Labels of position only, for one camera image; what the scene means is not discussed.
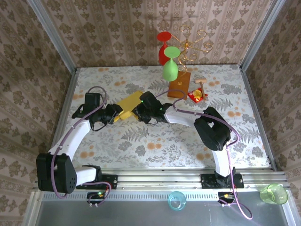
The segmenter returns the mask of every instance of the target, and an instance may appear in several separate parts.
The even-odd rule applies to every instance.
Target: wall
[[[301,1],[285,2],[247,76],[275,160],[301,213]]]
[[[70,74],[31,7],[0,1],[0,225],[20,225]]]
[[[77,67],[158,65],[170,31],[181,40],[181,25],[191,40],[206,30],[210,53],[196,52],[194,64],[237,64],[244,57],[272,0],[43,0]],[[178,45],[173,39],[169,44]]]

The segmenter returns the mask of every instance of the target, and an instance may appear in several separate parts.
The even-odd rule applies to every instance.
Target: yellow sponge
[[[131,115],[135,116],[134,113],[132,113],[132,110],[141,103],[141,100],[139,97],[143,94],[141,91],[137,91],[131,95],[129,95],[127,98],[120,100],[116,104],[118,104],[123,111],[114,119],[114,122],[116,122],[119,118],[121,120],[127,119]]]

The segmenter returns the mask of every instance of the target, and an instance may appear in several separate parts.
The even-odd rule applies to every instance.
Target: floral tablecloth
[[[108,103],[116,103],[138,90],[149,90],[157,95],[168,90],[168,82],[162,79],[162,69],[161,66],[80,68],[66,128],[71,126],[71,115],[84,103],[90,87],[104,87]],[[231,148],[235,166],[269,167],[238,66],[198,65],[190,67],[189,71],[189,91],[199,88],[194,79],[207,78],[204,89],[208,100],[196,104],[187,98],[177,106],[200,112],[208,106],[214,107],[241,135],[240,142]],[[167,95],[159,100],[161,103],[174,101]],[[99,132],[89,132],[75,153],[73,164],[103,168],[214,167],[214,159],[195,128],[166,123],[145,125],[130,117]]]

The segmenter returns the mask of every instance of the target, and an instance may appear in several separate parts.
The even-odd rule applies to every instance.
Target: green cup
[[[178,77],[178,65],[173,61],[180,54],[180,50],[177,47],[170,46],[164,50],[165,56],[169,57],[170,60],[164,64],[163,67],[163,79],[166,81],[174,81]]]
[[[288,195],[281,185],[270,184],[260,191],[260,198],[268,204],[285,204]]]

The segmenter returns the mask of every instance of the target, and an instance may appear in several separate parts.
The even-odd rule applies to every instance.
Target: gold mug tree
[[[190,82],[190,75],[191,73],[188,72],[187,70],[187,66],[186,63],[187,62],[194,62],[197,59],[197,55],[195,53],[190,54],[190,56],[188,57],[188,50],[192,49],[192,50],[196,50],[196,51],[202,51],[202,52],[210,52],[213,49],[213,46],[209,43],[203,43],[203,46],[205,49],[198,49],[195,48],[194,45],[203,40],[206,36],[207,36],[207,32],[204,30],[198,30],[197,31],[197,36],[201,36],[199,39],[197,39],[196,41],[189,41],[188,38],[191,35],[191,27],[186,26],[186,25],[182,25],[179,28],[179,31],[184,32],[186,31],[185,37],[186,39],[184,41],[179,40],[177,37],[175,37],[173,34],[171,34],[172,37],[174,37],[179,43],[180,45],[177,46],[177,48],[181,48],[183,49],[179,56],[178,56],[178,61],[179,64],[181,65],[178,69],[178,76],[177,79],[174,81],[171,81],[169,84],[169,89],[179,89],[182,90],[186,96],[184,99],[187,98],[187,93],[188,93],[188,88],[189,88],[189,82]],[[183,94],[181,92],[176,92],[176,91],[171,91],[168,93],[167,95],[168,97],[174,97],[174,98],[181,98],[183,97]]]

